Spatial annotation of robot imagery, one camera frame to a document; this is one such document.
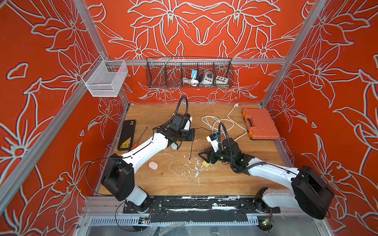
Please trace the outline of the white bluetooth headset case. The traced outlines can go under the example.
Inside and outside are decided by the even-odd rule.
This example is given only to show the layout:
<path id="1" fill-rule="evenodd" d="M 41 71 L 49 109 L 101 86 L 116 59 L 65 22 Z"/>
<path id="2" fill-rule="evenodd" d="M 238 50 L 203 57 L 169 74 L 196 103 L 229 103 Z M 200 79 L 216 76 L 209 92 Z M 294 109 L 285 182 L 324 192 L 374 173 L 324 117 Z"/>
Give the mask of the white bluetooth headset case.
<path id="1" fill-rule="evenodd" d="M 171 148 L 173 150 L 178 150 L 179 149 L 179 145 L 177 143 L 172 143 L 170 146 L 171 146 Z"/>

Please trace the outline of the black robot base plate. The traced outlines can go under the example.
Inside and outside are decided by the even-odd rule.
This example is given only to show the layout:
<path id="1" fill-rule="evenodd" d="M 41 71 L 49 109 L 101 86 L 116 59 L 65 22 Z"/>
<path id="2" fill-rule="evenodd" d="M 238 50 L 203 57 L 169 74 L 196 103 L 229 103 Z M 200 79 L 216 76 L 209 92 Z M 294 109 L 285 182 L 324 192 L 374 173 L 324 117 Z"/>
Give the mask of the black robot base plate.
<path id="1" fill-rule="evenodd" d="M 135 204 L 127 202 L 123 213 L 147 214 L 153 223 L 250 223 L 249 215 L 270 216 L 281 210 L 254 196 L 152 196 L 146 211 L 138 211 Z"/>

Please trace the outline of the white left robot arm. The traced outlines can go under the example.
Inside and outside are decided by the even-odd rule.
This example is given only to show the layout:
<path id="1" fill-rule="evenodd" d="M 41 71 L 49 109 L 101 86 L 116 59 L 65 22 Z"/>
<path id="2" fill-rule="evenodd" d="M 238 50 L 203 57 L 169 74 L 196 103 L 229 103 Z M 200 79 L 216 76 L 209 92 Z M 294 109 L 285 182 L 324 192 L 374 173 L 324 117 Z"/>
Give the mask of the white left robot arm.
<path id="1" fill-rule="evenodd" d="M 135 184 L 135 173 L 158 152 L 178 142 L 194 140 L 195 130 L 172 130 L 159 128 L 153 136 L 137 148 L 123 155 L 113 154 L 108 158 L 101 176 L 101 184 L 118 201 L 129 201 L 138 207 L 147 207 L 150 195 Z"/>

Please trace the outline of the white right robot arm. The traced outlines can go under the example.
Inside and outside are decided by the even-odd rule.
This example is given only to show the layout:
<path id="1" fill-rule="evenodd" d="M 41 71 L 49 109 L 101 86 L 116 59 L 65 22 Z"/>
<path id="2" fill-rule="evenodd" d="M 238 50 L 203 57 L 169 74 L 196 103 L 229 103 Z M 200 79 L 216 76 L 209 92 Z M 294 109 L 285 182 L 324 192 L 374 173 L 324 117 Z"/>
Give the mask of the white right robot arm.
<path id="1" fill-rule="evenodd" d="M 211 147 L 198 154 L 205 162 L 229 163 L 236 174 L 263 178 L 286 187 L 285 191 L 263 189 L 261 198 L 266 206 L 301 209 L 320 220 L 328 216 L 335 193 L 313 168 L 291 168 L 263 161 L 243 153 L 231 138 L 222 142 L 208 138 L 208 142 Z"/>

